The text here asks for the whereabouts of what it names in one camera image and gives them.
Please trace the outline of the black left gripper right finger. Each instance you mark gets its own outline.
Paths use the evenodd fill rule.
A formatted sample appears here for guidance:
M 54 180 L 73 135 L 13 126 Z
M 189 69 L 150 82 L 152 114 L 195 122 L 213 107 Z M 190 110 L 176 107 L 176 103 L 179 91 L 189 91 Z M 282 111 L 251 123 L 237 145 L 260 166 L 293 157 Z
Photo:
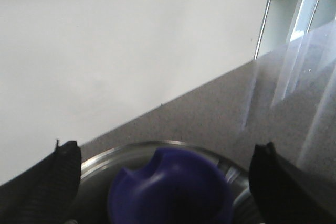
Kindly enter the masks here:
M 300 170 L 272 142 L 254 147 L 248 177 L 264 223 L 335 223 L 335 183 Z

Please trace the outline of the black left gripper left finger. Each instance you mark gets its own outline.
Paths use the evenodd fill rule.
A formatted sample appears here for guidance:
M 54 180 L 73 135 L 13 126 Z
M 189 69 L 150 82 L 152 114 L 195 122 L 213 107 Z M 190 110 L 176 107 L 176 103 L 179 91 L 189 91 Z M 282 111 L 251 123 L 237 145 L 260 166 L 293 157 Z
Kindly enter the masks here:
M 51 154 L 1 185 L 1 223 L 64 223 L 80 177 L 77 142 L 56 143 Z

